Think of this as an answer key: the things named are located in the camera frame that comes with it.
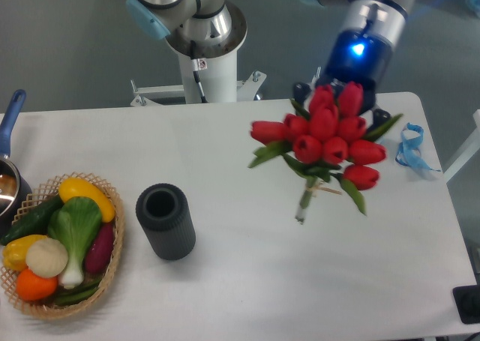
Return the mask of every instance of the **eggplant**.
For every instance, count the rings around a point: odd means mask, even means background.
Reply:
[[[112,257],[113,240],[113,223],[104,223],[85,257],[85,271],[100,274],[105,270]]]

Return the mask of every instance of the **pot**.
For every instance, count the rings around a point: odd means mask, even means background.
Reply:
[[[12,130],[25,98],[23,90],[13,93],[0,124],[0,237],[10,229],[22,201],[32,192],[18,168],[9,160]]]

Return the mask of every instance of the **yellow pepper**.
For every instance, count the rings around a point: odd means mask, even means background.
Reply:
[[[25,258],[29,247],[43,238],[47,238],[46,235],[29,235],[9,242],[2,252],[3,265],[14,271],[25,270],[27,268]]]
[[[67,178],[58,187],[58,194],[63,203],[73,197],[89,197],[100,209],[102,221],[109,223],[115,218],[115,208],[110,199],[92,183],[82,178]]]

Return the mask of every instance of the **blue light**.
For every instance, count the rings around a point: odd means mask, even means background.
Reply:
[[[357,43],[356,45],[352,46],[352,51],[357,56],[362,56],[364,50],[365,50],[365,45],[363,43]]]

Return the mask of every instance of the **toy vegetable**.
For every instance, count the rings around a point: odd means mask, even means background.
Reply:
[[[72,289],[83,281],[82,263],[102,224],[97,204],[88,197],[73,197],[52,216],[48,235],[67,249],[67,267],[58,276],[58,283]]]
[[[42,201],[31,209],[27,215],[12,224],[10,230],[0,239],[0,244],[6,245],[23,236],[47,233],[48,222],[52,214],[62,206],[62,199],[58,195]]]
[[[99,274],[105,270],[112,257],[114,240],[112,223],[104,223],[85,257],[85,271]]]
[[[26,256],[30,246],[47,238],[45,235],[29,235],[17,240],[13,240],[3,249],[3,265],[14,271],[23,271],[27,268]]]
[[[58,240],[44,238],[30,246],[25,262],[35,275],[46,279],[55,277],[67,265],[67,249]]]
[[[77,286],[74,289],[62,290],[55,295],[53,300],[57,306],[68,306],[78,304],[92,296],[98,290],[101,277],[96,280],[92,280],[89,283]]]
[[[115,217],[115,208],[102,191],[82,178],[67,178],[58,187],[58,194],[63,202],[73,197],[89,197],[95,201],[102,213],[102,221],[109,223]]]
[[[36,301],[52,295],[58,284],[57,277],[44,279],[26,268],[16,279],[15,291],[24,301]]]

